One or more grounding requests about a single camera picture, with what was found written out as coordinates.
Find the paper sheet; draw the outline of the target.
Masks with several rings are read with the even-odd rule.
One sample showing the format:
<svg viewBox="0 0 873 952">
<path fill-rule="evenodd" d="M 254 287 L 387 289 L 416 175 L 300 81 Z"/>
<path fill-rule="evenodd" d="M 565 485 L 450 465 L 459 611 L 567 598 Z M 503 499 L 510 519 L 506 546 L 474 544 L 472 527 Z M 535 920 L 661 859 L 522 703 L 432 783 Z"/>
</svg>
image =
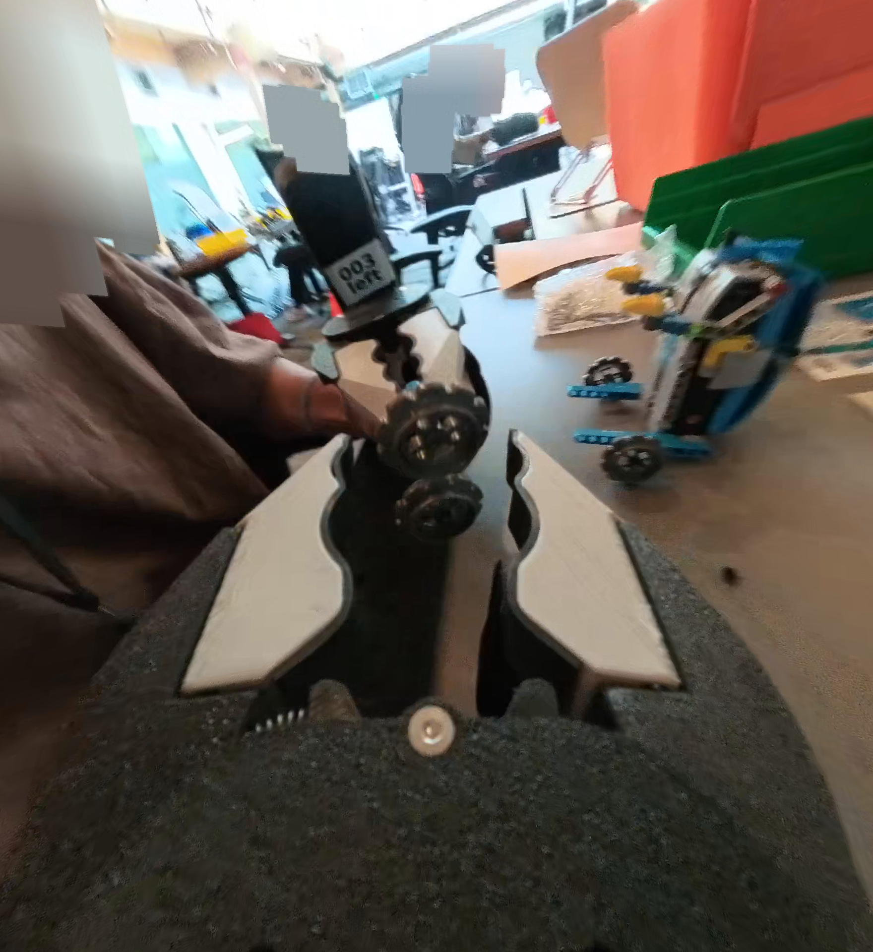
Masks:
<svg viewBox="0 0 873 952">
<path fill-rule="evenodd" d="M 544 273 L 575 263 L 635 251 L 641 246 L 641 237 L 642 225 L 636 222 L 557 239 L 498 244 L 494 260 L 499 288 L 509 291 Z"/>
</svg>

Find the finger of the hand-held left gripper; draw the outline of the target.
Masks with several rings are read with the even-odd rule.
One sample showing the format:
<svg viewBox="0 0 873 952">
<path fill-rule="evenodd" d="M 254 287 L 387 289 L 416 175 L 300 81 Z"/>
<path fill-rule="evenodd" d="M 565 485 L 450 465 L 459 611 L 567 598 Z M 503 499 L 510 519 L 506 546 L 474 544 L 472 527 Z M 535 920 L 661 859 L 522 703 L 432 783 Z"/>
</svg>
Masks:
<svg viewBox="0 0 873 952">
<path fill-rule="evenodd" d="M 337 387 L 360 406 L 390 406 L 399 392 L 378 351 L 379 344 L 372 339 L 334 351 Z"/>
<path fill-rule="evenodd" d="M 467 370 L 466 348 L 440 309 L 431 306 L 415 314 L 400 324 L 399 335 L 409 343 L 401 370 L 402 389 L 440 385 L 477 394 Z"/>
</svg>

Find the green plastic bin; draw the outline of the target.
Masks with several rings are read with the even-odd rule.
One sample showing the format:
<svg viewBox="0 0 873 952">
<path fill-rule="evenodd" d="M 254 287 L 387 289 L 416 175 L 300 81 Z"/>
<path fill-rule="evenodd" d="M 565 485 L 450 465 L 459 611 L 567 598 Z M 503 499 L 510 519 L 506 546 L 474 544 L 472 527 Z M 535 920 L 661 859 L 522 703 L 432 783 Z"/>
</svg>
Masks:
<svg viewBox="0 0 873 952">
<path fill-rule="evenodd" d="M 728 202 L 873 162 L 873 116 L 659 177 L 643 231 L 701 247 Z"/>
<path fill-rule="evenodd" d="M 706 245 L 726 231 L 800 240 L 800 261 L 830 278 L 873 272 L 873 163 L 732 199 Z"/>
</svg>

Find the small grey box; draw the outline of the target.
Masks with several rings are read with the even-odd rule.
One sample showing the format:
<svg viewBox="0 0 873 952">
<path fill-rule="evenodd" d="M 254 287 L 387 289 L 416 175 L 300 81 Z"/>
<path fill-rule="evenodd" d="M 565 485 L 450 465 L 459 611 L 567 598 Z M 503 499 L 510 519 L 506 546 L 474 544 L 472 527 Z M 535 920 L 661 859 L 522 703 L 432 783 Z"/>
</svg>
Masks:
<svg viewBox="0 0 873 952">
<path fill-rule="evenodd" d="M 493 277 L 498 273 L 498 246 L 528 242 L 536 238 L 526 187 L 519 186 L 514 195 L 519 199 L 518 211 L 512 208 L 507 216 L 487 218 L 482 211 L 474 208 L 470 216 L 469 227 L 479 243 L 475 263 L 485 274 Z"/>
</svg>

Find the blue printed sticker sheet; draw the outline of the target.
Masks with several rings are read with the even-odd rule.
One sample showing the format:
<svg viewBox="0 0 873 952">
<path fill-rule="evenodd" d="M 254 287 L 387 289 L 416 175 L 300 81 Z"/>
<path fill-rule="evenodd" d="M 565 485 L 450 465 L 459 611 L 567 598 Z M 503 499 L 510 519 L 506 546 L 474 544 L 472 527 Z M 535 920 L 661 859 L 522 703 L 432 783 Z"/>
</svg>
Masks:
<svg viewBox="0 0 873 952">
<path fill-rule="evenodd" d="M 798 366 L 818 383 L 873 389 L 873 292 L 817 304 Z"/>
</svg>

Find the person's left forearm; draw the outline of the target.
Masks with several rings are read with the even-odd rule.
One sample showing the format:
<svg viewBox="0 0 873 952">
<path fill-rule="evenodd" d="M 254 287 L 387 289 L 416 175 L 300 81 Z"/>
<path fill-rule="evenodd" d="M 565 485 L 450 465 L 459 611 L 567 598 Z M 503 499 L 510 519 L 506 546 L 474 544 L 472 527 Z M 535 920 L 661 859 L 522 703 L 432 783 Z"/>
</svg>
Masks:
<svg viewBox="0 0 873 952">
<path fill-rule="evenodd" d="M 314 376 L 302 365 L 277 358 L 263 385 L 259 418 L 262 430 L 276 439 L 311 433 L 310 402 Z"/>
</svg>

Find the red bag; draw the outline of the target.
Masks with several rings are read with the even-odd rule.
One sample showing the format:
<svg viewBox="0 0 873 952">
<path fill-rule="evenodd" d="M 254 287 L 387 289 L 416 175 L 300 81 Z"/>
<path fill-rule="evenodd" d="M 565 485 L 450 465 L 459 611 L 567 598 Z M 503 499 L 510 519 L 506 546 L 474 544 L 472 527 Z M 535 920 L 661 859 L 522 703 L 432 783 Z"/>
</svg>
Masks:
<svg viewBox="0 0 873 952">
<path fill-rule="evenodd" d="M 261 311 L 245 314 L 240 319 L 229 322 L 227 327 L 235 333 L 270 341 L 280 348 L 287 345 L 285 336 L 276 328 L 272 319 Z"/>
</svg>

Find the large black toy wheel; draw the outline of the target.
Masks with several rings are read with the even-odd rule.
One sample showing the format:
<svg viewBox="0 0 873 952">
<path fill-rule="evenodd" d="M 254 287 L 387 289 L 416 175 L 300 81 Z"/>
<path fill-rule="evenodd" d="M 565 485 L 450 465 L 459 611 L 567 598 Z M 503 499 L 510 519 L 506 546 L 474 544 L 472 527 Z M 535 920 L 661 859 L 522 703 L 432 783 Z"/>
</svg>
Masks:
<svg viewBox="0 0 873 952">
<path fill-rule="evenodd" d="M 455 475 L 485 444 L 490 406 L 465 387 L 404 389 L 384 411 L 376 437 L 383 464 L 410 480 Z"/>
</svg>

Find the bubble wrap bag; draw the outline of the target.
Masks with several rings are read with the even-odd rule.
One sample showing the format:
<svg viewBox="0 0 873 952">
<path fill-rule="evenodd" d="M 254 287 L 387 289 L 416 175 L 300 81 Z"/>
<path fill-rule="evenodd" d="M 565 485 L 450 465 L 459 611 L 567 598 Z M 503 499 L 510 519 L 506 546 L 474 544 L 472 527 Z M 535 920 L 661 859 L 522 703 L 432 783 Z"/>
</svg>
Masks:
<svg viewBox="0 0 873 952">
<path fill-rule="evenodd" d="M 607 273 L 614 268 L 634 267 L 641 269 L 642 278 L 664 282 L 674 276 L 676 263 L 672 253 L 655 254 L 649 249 L 562 268 L 535 284 L 535 336 L 550 337 L 633 321 L 633 316 L 621 311 L 625 298 L 621 282 L 608 278 Z"/>
</svg>

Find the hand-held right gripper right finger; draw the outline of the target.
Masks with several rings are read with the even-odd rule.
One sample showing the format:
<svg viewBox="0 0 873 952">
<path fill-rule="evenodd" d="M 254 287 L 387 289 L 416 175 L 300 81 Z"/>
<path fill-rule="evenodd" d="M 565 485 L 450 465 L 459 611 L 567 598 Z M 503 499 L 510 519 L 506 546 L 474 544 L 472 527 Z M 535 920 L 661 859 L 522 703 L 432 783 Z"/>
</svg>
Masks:
<svg viewBox="0 0 873 952">
<path fill-rule="evenodd" d="M 506 596 L 521 625 L 604 684 L 681 688 L 613 510 L 522 431 L 507 439 Z"/>
</svg>

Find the person's left hand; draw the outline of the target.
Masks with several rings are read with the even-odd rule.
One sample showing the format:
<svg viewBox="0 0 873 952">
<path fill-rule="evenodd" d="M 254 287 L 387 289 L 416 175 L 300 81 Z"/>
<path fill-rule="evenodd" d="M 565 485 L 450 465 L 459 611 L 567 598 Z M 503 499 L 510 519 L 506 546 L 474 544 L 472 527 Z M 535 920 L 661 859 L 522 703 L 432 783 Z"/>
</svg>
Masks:
<svg viewBox="0 0 873 952">
<path fill-rule="evenodd" d="M 315 376 L 303 399 L 303 415 L 311 435 L 347 435 L 375 442 L 381 422 L 352 396 Z"/>
</svg>

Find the wooden background table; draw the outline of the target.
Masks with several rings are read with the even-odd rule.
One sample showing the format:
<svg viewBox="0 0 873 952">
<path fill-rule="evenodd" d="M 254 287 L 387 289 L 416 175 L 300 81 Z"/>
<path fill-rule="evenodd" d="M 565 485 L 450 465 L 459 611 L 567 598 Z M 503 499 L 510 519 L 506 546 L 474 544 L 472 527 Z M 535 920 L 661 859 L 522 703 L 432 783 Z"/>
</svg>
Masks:
<svg viewBox="0 0 873 952">
<path fill-rule="evenodd" d="M 229 299 L 239 309 L 241 315 L 247 316 L 252 313 L 252 306 L 229 268 L 231 264 L 252 251 L 254 251 L 252 244 L 230 246 L 222 251 L 178 262 L 173 267 L 171 274 L 175 279 L 184 281 L 191 287 L 200 278 L 210 275 L 215 276 Z"/>
</svg>

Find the person's brown shirt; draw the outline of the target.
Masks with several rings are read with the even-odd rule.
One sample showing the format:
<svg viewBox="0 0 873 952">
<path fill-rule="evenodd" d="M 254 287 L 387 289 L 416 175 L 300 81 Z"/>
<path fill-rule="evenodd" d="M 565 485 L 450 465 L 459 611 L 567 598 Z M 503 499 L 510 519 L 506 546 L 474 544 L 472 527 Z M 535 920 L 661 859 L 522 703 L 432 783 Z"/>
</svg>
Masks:
<svg viewBox="0 0 873 952">
<path fill-rule="evenodd" d="M 323 436 L 262 430 L 275 343 L 231 331 L 140 261 L 98 254 L 105 295 L 64 295 L 61 327 L 0 325 L 0 491 L 105 604 L 77 606 L 0 523 L 0 885 L 125 627 L 269 493 L 290 444 Z"/>
</svg>

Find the blue grey toy robot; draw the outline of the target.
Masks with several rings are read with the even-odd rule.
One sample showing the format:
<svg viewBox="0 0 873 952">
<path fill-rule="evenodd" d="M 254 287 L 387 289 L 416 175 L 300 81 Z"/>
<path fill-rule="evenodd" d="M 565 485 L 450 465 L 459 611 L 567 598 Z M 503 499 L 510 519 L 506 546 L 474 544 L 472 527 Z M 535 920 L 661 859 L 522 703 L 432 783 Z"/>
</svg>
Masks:
<svg viewBox="0 0 873 952">
<path fill-rule="evenodd" d="M 650 279 L 639 265 L 607 270 L 621 287 L 621 312 L 658 338 L 649 386 L 633 379 L 630 363 L 611 357 L 567 388 L 576 399 L 644 404 L 641 429 L 573 433 L 575 443 L 601 449 L 601 468 L 612 481 L 637 485 L 668 460 L 710 457 L 713 438 L 736 429 L 771 394 L 800 355 L 823 283 L 800 262 L 803 244 L 799 237 L 728 230 L 675 279 Z"/>
</svg>

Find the small black toy wheel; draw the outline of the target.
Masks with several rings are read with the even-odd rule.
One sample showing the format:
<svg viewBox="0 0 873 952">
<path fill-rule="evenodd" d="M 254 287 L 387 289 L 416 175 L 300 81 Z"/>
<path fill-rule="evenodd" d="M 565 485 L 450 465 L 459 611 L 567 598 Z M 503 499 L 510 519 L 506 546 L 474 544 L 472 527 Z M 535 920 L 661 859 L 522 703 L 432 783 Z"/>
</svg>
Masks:
<svg viewBox="0 0 873 952">
<path fill-rule="evenodd" d="M 469 478 L 450 474 L 412 482 L 395 503 L 395 524 L 420 541 L 445 541 L 467 531 L 483 494 Z"/>
</svg>

